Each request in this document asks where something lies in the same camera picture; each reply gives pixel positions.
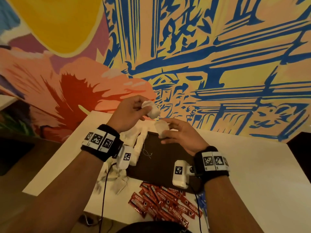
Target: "black wristband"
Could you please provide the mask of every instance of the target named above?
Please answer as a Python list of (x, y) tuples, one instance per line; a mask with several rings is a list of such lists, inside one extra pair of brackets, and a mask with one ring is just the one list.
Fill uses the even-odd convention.
[[(91, 148), (87, 145), (82, 145), (81, 150), (87, 151), (88, 153), (96, 156), (97, 158), (99, 158), (100, 160), (105, 162), (111, 156), (115, 157), (119, 153), (120, 148), (123, 145), (123, 142), (119, 139), (120, 134), (115, 129), (113, 129), (112, 127), (110, 127), (106, 124), (102, 124), (97, 129), (106, 132), (106, 135), (111, 134), (111, 135), (115, 136), (114, 141), (109, 146), (108, 152), (105, 153), (105, 152), (96, 150), (94, 148)], [(103, 144), (103, 142), (105, 142), (105, 138), (106, 138), (106, 136), (102, 138), (102, 141), (100, 142), (99, 147)]]
[(195, 154), (194, 156), (194, 171), (197, 177), (199, 177), (205, 184), (209, 180), (212, 180), (219, 176), (229, 176), (227, 170), (221, 171), (205, 171), (202, 153), (204, 152), (218, 152), (217, 148), (214, 146), (208, 146), (205, 150), (202, 150)]

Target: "hand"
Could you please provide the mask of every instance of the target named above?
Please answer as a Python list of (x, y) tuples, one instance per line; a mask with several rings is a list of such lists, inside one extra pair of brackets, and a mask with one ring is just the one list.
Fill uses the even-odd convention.
[(139, 119), (144, 121), (145, 118), (143, 116), (152, 109), (151, 106), (142, 108), (144, 101), (149, 101), (149, 99), (140, 95), (124, 99), (112, 114), (107, 125), (120, 133), (134, 127)]
[(162, 119), (169, 123), (169, 129), (165, 130), (163, 135), (168, 137), (161, 141), (162, 144), (179, 143), (185, 151), (194, 156), (197, 152), (205, 150), (209, 144), (200, 136), (200, 134), (187, 122), (179, 119)]

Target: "painted mural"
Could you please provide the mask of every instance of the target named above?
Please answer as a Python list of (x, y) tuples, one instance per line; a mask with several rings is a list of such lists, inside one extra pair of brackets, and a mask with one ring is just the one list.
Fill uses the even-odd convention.
[(0, 90), (63, 142), (142, 94), (193, 127), (287, 142), (311, 124), (311, 0), (0, 0)]

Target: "white table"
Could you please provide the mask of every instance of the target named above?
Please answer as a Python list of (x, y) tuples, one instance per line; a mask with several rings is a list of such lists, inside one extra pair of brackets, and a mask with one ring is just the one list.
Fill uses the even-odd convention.
[[(92, 111), (23, 192), (39, 195), (78, 155), (87, 133), (110, 117), (111, 114)], [(137, 125), (154, 132), (153, 123), (138, 121)], [(311, 184), (286, 144), (207, 130), (198, 132), (226, 155), (230, 180), (265, 233), (311, 232)], [(140, 190), (140, 183), (130, 178), (118, 196), (109, 191), (112, 183), (108, 183), (104, 217), (126, 224), (143, 221), (127, 203), (132, 193)], [(92, 194), (85, 211), (101, 215), (102, 197), (103, 191), (100, 195)], [(194, 196), (187, 193), (187, 198), (193, 200)], [(198, 218), (189, 222), (190, 231), (200, 232)], [(201, 223), (202, 231), (207, 232), (204, 220)]]
[(18, 99), (13, 96), (0, 95), (0, 111), (13, 104)]

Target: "person's right hand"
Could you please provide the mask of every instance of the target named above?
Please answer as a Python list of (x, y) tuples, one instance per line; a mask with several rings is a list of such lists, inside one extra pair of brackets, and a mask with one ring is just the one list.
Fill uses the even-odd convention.
[(178, 130), (163, 131), (162, 135), (167, 138), (161, 141), (162, 144), (179, 143), (192, 156), (209, 146), (189, 123), (175, 118), (163, 118), (162, 120), (169, 123), (169, 129)]

